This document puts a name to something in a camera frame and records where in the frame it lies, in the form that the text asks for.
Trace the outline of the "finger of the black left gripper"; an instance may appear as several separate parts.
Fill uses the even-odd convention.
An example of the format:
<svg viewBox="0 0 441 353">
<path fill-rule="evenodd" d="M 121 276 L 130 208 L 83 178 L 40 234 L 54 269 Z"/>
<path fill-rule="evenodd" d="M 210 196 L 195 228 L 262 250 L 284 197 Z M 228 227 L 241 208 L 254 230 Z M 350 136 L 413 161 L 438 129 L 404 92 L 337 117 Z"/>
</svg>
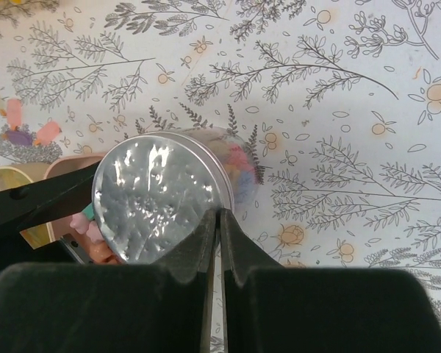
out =
<svg viewBox="0 0 441 353">
<path fill-rule="evenodd" d="M 0 265 L 23 262 L 92 264 L 83 263 L 61 240 L 33 249 L 20 232 L 69 215 L 65 199 L 72 194 L 82 194 L 88 185 L 91 186 L 92 198 L 97 168 L 98 163 L 67 176 L 0 191 Z"/>
</svg>

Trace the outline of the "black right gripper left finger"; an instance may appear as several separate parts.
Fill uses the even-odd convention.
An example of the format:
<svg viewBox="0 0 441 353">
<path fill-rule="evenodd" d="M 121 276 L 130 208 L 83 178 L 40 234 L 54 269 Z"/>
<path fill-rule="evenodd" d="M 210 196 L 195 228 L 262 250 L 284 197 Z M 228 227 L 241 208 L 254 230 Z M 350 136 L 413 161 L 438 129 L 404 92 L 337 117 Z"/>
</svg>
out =
<svg viewBox="0 0 441 353">
<path fill-rule="evenodd" d="M 216 214 L 150 265 L 0 273 L 0 352 L 208 352 Z"/>
</svg>

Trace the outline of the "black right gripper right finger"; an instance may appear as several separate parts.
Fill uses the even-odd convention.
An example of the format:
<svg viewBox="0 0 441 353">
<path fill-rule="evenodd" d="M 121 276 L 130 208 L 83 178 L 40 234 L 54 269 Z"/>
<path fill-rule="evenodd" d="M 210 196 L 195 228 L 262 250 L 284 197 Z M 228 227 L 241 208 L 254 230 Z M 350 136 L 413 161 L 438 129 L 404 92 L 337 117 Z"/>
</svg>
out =
<svg viewBox="0 0 441 353">
<path fill-rule="evenodd" d="M 411 274 L 285 267 L 219 213 L 227 352 L 441 352 L 441 328 Z"/>
</svg>

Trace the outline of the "clear glass jar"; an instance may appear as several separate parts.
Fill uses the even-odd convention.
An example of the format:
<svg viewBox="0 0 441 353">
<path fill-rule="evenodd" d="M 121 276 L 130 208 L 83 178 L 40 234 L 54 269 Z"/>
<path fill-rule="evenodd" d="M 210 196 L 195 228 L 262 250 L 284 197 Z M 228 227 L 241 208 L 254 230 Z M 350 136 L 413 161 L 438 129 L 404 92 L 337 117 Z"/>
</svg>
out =
<svg viewBox="0 0 441 353">
<path fill-rule="evenodd" d="M 257 167 L 249 144 L 231 130 L 220 127 L 186 129 L 182 134 L 197 140 L 217 157 L 232 187 L 235 212 L 246 211 L 259 188 Z"/>
</svg>

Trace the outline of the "silver jar lid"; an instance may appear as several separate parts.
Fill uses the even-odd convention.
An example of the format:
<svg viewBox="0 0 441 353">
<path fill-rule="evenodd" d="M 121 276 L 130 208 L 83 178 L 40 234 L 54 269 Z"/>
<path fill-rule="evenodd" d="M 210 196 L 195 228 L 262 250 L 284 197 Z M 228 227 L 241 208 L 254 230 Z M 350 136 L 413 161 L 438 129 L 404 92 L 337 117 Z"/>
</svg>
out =
<svg viewBox="0 0 441 353">
<path fill-rule="evenodd" d="M 93 177 L 93 213 L 122 263 L 153 263 L 206 211 L 234 209 L 232 184 L 208 146 L 222 136 L 219 129 L 148 132 L 104 155 Z"/>
</svg>

